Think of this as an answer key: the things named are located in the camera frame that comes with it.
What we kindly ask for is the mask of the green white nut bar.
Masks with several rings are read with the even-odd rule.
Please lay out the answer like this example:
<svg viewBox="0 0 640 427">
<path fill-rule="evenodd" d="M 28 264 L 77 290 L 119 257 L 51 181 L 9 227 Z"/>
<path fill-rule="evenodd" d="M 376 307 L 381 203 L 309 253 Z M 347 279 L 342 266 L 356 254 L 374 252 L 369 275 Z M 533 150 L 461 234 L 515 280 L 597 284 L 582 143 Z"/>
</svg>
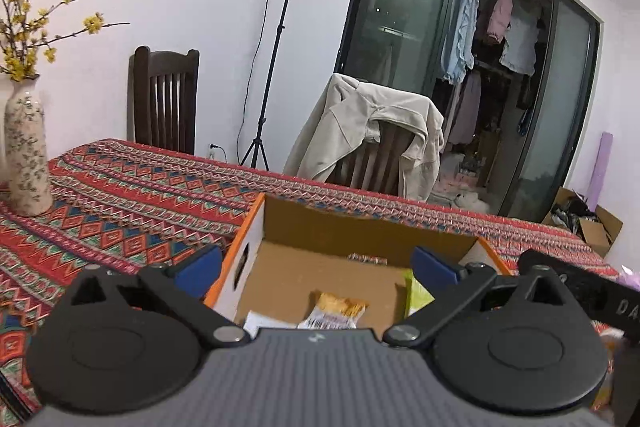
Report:
<svg viewBox="0 0 640 427">
<path fill-rule="evenodd" d="M 432 303 L 434 296 L 416 279 L 411 270 L 404 272 L 406 282 L 405 317 Z"/>
</svg>

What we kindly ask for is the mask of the orange white snack packet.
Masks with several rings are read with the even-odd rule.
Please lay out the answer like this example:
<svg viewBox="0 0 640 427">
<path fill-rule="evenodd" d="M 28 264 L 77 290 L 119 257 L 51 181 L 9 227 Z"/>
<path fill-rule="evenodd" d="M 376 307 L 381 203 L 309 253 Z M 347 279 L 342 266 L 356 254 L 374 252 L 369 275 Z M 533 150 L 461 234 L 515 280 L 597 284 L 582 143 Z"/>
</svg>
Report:
<svg viewBox="0 0 640 427">
<path fill-rule="evenodd" d="M 362 299 L 338 297 L 331 293 L 318 294 L 314 307 L 301 321 L 299 329 L 356 329 L 369 303 Z"/>
</svg>

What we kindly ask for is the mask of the purple tissue pack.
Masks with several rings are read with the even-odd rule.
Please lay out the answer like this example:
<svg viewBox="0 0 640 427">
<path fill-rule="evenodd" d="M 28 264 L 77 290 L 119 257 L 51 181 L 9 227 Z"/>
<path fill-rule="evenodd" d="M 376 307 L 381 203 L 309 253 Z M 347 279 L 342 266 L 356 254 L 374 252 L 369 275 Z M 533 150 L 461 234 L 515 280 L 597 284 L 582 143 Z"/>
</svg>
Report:
<svg viewBox="0 0 640 427">
<path fill-rule="evenodd" d="M 640 273 L 632 271 L 626 265 L 620 267 L 620 274 L 618 274 L 616 282 L 634 291 L 640 291 Z"/>
</svg>

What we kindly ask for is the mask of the brown cardboard box on floor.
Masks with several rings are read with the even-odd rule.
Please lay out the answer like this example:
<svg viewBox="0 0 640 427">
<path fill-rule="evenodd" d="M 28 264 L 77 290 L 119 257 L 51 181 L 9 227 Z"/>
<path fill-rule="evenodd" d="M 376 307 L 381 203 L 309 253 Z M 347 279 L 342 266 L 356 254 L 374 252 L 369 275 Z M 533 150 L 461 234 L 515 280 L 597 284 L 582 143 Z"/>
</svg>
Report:
<svg viewBox="0 0 640 427">
<path fill-rule="evenodd" d="M 590 210 L 584 196 L 565 187 L 559 188 L 542 223 L 573 233 L 601 258 L 606 257 L 624 225 L 600 205 Z"/>
</svg>

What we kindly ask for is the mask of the purple rolled mat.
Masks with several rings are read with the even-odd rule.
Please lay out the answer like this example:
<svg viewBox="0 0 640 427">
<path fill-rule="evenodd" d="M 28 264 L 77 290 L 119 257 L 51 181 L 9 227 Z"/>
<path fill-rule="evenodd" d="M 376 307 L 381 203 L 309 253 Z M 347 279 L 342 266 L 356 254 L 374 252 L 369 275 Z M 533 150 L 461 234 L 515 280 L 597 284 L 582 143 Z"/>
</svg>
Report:
<svg viewBox="0 0 640 427">
<path fill-rule="evenodd" d="M 611 132 L 601 134 L 599 150 L 594 162 L 592 175 L 586 193 L 586 204 L 591 212 L 595 212 L 599 202 L 600 194 L 604 185 L 608 162 L 610 161 L 614 136 Z"/>
</svg>

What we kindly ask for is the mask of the patterned red tablecloth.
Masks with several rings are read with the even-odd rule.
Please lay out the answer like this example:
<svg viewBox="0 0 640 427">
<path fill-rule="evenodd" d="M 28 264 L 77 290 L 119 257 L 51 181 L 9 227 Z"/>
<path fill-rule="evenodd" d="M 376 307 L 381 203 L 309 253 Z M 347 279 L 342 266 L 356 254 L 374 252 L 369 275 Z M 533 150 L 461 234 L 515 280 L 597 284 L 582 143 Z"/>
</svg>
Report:
<svg viewBox="0 0 640 427">
<path fill-rule="evenodd" d="M 529 248 L 601 275 L 615 271 L 577 236 L 518 219 L 422 204 L 327 183 L 105 139 L 50 161 L 52 207 L 24 218 L 1 211 L 1 421 L 39 409 L 25 369 L 32 335 L 91 263 L 131 273 L 198 248 L 228 249 L 260 194 L 324 210 L 478 236 L 514 269 Z"/>
</svg>

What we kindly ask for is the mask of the small striped snack in box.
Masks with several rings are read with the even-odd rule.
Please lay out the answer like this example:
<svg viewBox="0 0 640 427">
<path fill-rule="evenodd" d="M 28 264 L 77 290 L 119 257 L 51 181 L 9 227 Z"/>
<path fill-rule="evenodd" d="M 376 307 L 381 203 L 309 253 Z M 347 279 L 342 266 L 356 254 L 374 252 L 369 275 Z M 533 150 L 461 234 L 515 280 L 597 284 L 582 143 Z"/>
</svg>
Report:
<svg viewBox="0 0 640 427">
<path fill-rule="evenodd" d="M 388 260 L 378 256 L 368 256 L 363 254 L 350 254 L 347 256 L 350 261 L 356 261 L 361 263 L 369 263 L 369 265 L 388 265 Z"/>
</svg>

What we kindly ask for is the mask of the red orange cardboard box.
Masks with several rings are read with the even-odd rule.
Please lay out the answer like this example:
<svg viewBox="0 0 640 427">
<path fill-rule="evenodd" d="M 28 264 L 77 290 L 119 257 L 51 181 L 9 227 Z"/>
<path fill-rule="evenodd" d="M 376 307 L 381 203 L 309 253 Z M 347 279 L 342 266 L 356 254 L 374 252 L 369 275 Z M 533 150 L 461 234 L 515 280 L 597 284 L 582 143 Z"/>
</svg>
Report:
<svg viewBox="0 0 640 427">
<path fill-rule="evenodd" d="M 404 272 L 423 247 L 450 263 L 480 261 L 509 274 L 486 239 L 430 231 L 259 195 L 236 232 L 204 303 L 236 324 L 255 311 L 298 325 L 319 293 L 369 303 L 358 324 L 381 335 L 405 315 Z M 350 261 L 383 257 L 388 265 Z"/>
</svg>

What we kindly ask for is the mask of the floral ceramic vase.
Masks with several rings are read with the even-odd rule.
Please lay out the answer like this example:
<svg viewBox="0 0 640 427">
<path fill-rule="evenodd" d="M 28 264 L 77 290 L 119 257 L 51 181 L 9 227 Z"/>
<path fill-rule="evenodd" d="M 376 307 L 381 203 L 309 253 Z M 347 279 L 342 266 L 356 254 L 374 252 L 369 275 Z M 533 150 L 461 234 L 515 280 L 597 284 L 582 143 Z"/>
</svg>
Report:
<svg viewBox="0 0 640 427">
<path fill-rule="evenodd" d="M 10 206 L 22 217 L 37 217 L 53 204 L 44 112 L 37 79 L 14 83 L 4 108 L 4 151 Z"/>
</svg>

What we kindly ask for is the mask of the chair with beige jacket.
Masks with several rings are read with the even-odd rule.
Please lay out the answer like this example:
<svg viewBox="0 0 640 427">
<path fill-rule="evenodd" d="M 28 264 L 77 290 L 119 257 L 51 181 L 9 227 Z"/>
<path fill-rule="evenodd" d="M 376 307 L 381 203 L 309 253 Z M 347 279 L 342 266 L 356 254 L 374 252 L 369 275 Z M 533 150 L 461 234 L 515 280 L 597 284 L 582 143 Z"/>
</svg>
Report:
<svg viewBox="0 0 640 427">
<path fill-rule="evenodd" d="M 337 161 L 326 182 L 398 196 L 400 158 L 412 139 L 408 130 L 381 121 L 378 141 L 363 141 L 357 150 Z"/>
</svg>

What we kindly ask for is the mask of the dark wooden chair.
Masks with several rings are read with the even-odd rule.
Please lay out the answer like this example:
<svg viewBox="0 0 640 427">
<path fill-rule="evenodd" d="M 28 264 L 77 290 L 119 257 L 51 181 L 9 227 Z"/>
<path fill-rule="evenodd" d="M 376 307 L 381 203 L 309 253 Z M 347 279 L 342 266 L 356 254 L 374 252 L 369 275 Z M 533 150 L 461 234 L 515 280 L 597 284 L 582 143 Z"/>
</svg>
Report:
<svg viewBox="0 0 640 427">
<path fill-rule="evenodd" d="M 132 56 L 134 139 L 137 143 L 193 155 L 200 52 L 152 51 Z"/>
</svg>

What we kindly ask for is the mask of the dark framed glass door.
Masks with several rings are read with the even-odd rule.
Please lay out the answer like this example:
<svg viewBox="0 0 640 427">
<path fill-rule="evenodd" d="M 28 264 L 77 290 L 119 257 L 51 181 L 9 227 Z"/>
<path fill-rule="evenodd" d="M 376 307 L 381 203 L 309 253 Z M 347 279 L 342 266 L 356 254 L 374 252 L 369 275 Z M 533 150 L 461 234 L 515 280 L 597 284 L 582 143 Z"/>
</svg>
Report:
<svg viewBox="0 0 640 427">
<path fill-rule="evenodd" d="M 434 202 L 539 221 L 570 169 L 599 43 L 574 0 L 350 0 L 336 67 L 442 113 Z"/>
</svg>

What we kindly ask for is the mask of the beige jacket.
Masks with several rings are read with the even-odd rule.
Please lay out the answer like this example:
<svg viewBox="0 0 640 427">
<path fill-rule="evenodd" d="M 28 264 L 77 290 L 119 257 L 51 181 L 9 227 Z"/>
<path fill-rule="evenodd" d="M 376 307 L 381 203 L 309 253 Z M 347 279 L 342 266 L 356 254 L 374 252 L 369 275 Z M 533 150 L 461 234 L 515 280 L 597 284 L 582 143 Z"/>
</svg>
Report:
<svg viewBox="0 0 640 427">
<path fill-rule="evenodd" d="M 341 159 L 363 143 L 381 141 L 382 124 L 409 132 L 411 141 L 398 160 L 399 195 L 425 202 L 436 182 L 445 146 L 442 113 L 424 95 L 337 72 L 300 130 L 283 173 L 326 182 Z"/>
</svg>

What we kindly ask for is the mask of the black light stand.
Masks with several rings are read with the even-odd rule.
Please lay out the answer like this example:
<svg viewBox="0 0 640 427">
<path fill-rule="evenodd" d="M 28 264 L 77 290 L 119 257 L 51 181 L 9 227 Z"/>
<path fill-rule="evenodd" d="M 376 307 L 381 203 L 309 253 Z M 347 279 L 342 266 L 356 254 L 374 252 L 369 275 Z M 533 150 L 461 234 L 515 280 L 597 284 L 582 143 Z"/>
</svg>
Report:
<svg viewBox="0 0 640 427">
<path fill-rule="evenodd" d="M 242 104 L 242 114 L 238 132 L 236 132 L 235 139 L 235 153 L 236 159 L 241 166 L 248 166 L 256 169 L 258 162 L 262 161 L 262 165 L 266 170 L 269 170 L 269 162 L 265 147 L 264 130 L 267 122 L 267 109 L 269 102 L 269 95 L 272 86 L 272 80 L 274 71 L 276 70 L 278 55 L 280 51 L 282 36 L 285 31 L 286 16 L 288 15 L 288 7 L 291 0 L 283 0 L 282 8 L 280 9 L 279 18 L 277 21 L 276 29 L 274 30 L 274 39 L 271 47 L 269 64 L 267 68 L 266 79 L 264 83 L 264 90 L 262 90 L 262 101 L 260 102 L 259 114 L 256 119 L 256 130 L 253 135 L 253 139 L 250 140 L 250 144 L 246 148 L 243 156 L 240 156 L 242 136 L 245 125 L 247 124 L 248 116 L 250 116 L 250 92 L 252 92 L 252 84 L 254 72 L 257 64 L 257 59 L 262 49 L 262 43 L 264 42 L 267 17 L 269 13 L 271 0 L 265 0 L 264 7 L 262 8 L 262 19 L 260 20 L 259 32 L 257 41 L 254 47 L 253 55 L 250 58 L 250 68 L 248 69 L 247 80 L 245 83 L 245 90 Z"/>
</svg>

